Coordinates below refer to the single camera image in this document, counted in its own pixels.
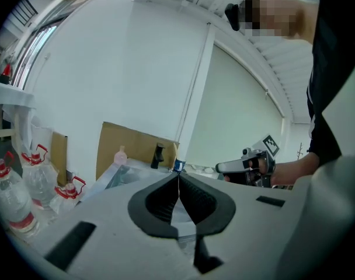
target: red bottle cap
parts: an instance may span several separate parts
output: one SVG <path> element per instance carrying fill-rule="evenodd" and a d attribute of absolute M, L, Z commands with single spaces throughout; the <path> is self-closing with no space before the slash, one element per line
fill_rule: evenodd
<path fill-rule="evenodd" d="M 38 151 L 34 151 L 31 154 L 31 162 L 34 164 L 41 163 L 40 153 Z"/>
<path fill-rule="evenodd" d="M 67 195 L 69 195 L 69 196 L 78 195 L 78 192 L 76 191 L 75 185 L 72 184 L 72 183 L 66 184 L 65 190 L 66 190 Z"/>
<path fill-rule="evenodd" d="M 7 175 L 10 172 L 10 169 L 6 168 L 5 160 L 0 159 L 0 177 Z"/>

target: hand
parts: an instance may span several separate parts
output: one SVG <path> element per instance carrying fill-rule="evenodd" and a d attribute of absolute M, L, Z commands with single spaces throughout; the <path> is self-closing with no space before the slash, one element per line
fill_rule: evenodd
<path fill-rule="evenodd" d="M 249 161 L 249 166 L 250 166 L 250 168 L 253 167 L 253 162 L 251 160 Z M 259 167 L 259 172 L 261 174 L 266 174 L 267 173 L 267 165 L 266 165 L 266 161 L 265 160 L 258 159 L 258 167 Z M 224 180 L 225 181 L 231 181 L 231 179 L 229 178 L 228 175 L 226 175 L 224 177 Z"/>

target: plastic water bottle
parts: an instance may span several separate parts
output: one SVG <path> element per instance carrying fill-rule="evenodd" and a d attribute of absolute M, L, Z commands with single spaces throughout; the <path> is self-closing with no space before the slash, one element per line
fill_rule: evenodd
<path fill-rule="evenodd" d="M 32 202 L 40 209 L 50 209 L 49 203 L 56 195 L 57 175 L 49 163 L 41 160 L 37 150 L 32 152 L 30 163 L 23 167 L 22 178 Z"/>
<path fill-rule="evenodd" d="M 3 159 L 0 159 L 0 214 L 13 230 L 26 233 L 37 229 L 28 190 L 22 178 Z"/>
<path fill-rule="evenodd" d="M 125 165 L 127 163 L 127 155 L 124 152 L 124 146 L 121 146 L 119 151 L 115 154 L 114 163 L 118 165 Z"/>
<path fill-rule="evenodd" d="M 76 188 L 74 180 L 78 180 L 81 183 L 80 190 Z M 62 215 L 72 210 L 85 194 L 83 190 L 85 185 L 85 181 L 75 176 L 70 183 L 66 184 L 64 189 L 58 187 L 55 188 L 57 196 L 55 196 L 50 202 L 50 207 L 52 210 L 57 215 Z"/>

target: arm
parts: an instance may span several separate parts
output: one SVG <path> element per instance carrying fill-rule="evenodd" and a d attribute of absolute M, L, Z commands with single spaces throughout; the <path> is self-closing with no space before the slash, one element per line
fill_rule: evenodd
<path fill-rule="evenodd" d="M 318 167 L 319 157 L 313 152 L 294 162 L 276 164 L 271 185 L 293 185 L 298 178 L 314 174 Z"/>

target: white ceiling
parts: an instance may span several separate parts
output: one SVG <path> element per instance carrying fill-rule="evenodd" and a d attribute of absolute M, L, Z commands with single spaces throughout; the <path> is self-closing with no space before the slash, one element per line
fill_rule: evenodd
<path fill-rule="evenodd" d="M 229 3 L 241 0 L 188 0 L 217 16 L 227 20 L 224 15 Z M 304 41 L 288 41 L 277 37 L 253 36 L 246 38 L 265 58 L 277 76 L 288 98 L 294 122 L 309 123 L 306 88 L 312 69 L 312 47 Z"/>

